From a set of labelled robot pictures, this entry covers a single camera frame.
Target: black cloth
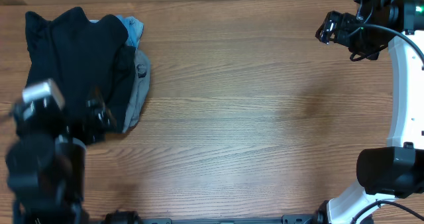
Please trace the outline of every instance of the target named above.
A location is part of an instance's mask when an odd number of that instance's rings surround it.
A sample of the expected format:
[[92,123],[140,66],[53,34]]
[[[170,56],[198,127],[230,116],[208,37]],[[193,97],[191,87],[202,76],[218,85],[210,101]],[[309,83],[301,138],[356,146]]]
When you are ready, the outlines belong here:
[[133,88],[135,47],[126,46],[128,32],[114,15],[91,23],[80,7],[53,21],[29,11],[26,43],[31,58],[26,86],[52,78],[65,97],[69,121],[83,118],[85,101],[98,87],[121,132]]

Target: wooden table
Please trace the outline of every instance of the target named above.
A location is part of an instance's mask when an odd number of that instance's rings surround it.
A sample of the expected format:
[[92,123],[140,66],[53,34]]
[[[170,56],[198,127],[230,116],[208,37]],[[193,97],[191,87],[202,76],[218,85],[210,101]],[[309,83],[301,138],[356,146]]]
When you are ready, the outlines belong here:
[[[54,19],[73,5],[0,7],[0,112],[27,79],[25,12]],[[352,63],[315,31],[351,0],[82,5],[90,19],[121,14],[145,23],[141,49],[152,82],[141,122],[88,148],[85,208],[172,219],[312,213],[356,178],[365,148],[385,146],[392,116],[387,51]],[[0,125],[1,156],[16,140]],[[0,164],[0,221],[13,195]],[[424,213],[424,197],[401,200]],[[377,223],[415,223],[384,207]]]

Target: pile of clothing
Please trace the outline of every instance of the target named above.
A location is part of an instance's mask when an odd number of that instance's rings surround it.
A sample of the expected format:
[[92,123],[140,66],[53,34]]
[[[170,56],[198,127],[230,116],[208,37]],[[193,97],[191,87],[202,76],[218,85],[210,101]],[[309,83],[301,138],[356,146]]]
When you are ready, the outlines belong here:
[[85,102],[98,87],[117,120],[117,133],[138,123],[150,82],[150,61],[138,49],[142,22],[120,15],[89,21],[80,7],[53,21],[31,11],[25,19],[32,62],[26,86],[52,78],[70,122],[85,115]]

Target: gray fabric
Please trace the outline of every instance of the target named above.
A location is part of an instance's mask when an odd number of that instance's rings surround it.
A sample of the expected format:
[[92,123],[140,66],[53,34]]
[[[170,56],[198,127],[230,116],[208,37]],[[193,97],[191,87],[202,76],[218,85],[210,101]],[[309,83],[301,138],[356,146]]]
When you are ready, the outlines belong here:
[[129,127],[133,127],[138,123],[150,84],[150,61],[141,50],[135,51],[134,65],[135,80],[125,115],[123,133],[127,132]]

